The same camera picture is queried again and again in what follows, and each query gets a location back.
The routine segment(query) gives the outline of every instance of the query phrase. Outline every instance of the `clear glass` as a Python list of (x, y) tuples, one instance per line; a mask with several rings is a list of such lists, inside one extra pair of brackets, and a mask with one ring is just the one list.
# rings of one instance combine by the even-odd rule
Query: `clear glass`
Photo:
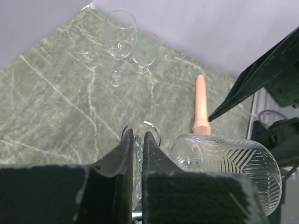
[(158, 55), (159, 38), (154, 33), (145, 31), (138, 32), (133, 49), (133, 60), (136, 62), (135, 70), (139, 74), (144, 74), (150, 69)]
[(279, 204), (282, 194), (279, 167), (269, 150), (255, 141), (187, 134), (173, 142), (168, 156), (185, 171), (231, 172), (248, 176), (257, 186), (266, 215)]
[(112, 11), (104, 24), (104, 46), (107, 52), (118, 59), (114, 71), (106, 77), (112, 86), (122, 86), (128, 81), (128, 76), (119, 71), (121, 60), (129, 56), (133, 50), (136, 36), (135, 17), (126, 11)]
[(142, 171), (143, 143), (139, 135), (134, 136), (134, 157), (133, 157), (133, 192), (132, 209), (134, 210), (141, 198), (141, 171)]

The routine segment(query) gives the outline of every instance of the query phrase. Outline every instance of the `white partition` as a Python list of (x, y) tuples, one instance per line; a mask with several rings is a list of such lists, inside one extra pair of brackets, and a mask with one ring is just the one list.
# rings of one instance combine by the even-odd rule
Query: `white partition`
[(92, 0), (0, 0), (0, 70)]
[(93, 0), (102, 12), (131, 12), (139, 29), (238, 76), (299, 26), (299, 0)]

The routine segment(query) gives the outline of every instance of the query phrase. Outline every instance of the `short stemmed glass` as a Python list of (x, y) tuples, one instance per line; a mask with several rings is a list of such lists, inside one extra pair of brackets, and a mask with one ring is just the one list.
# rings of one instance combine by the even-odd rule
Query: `short stemmed glass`
[(106, 81), (112, 86), (122, 86), (128, 81), (128, 76), (121, 73), (119, 67), (121, 60), (131, 54), (135, 36), (136, 20), (131, 13), (116, 10), (108, 14), (104, 25), (104, 46), (118, 60), (114, 71), (106, 77)]
[(138, 32), (133, 49), (133, 60), (136, 62), (135, 70), (139, 74), (149, 71), (148, 66), (153, 64), (157, 57), (159, 38), (154, 33)]

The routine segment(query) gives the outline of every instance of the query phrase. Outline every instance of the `table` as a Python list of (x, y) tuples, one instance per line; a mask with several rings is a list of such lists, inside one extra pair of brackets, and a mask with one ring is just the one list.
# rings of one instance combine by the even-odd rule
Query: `table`
[[(194, 121), (195, 80), (206, 74), (208, 112), (226, 97), (232, 77), (164, 44), (150, 72), (133, 71), (123, 87), (104, 76), (115, 65), (102, 44), (105, 16), (85, 8), (0, 72), (0, 164), (90, 164), (104, 156), (130, 124), (143, 137), (155, 124), (161, 149)], [(211, 123), (212, 135), (245, 139), (252, 98)]]

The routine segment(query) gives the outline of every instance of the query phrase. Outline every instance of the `glass base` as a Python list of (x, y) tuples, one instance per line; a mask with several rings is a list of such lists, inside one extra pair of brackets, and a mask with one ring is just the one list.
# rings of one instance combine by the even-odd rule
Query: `glass base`
[(149, 72), (149, 68), (148, 66), (144, 66), (144, 67), (140, 67), (139, 64), (135, 63), (134, 65), (135, 67), (135, 71), (138, 73), (138, 74), (144, 74), (144, 73), (147, 73)]
[(114, 87), (122, 86), (128, 81), (128, 76), (126, 74), (120, 73), (119, 71), (114, 71), (106, 78), (106, 82)]

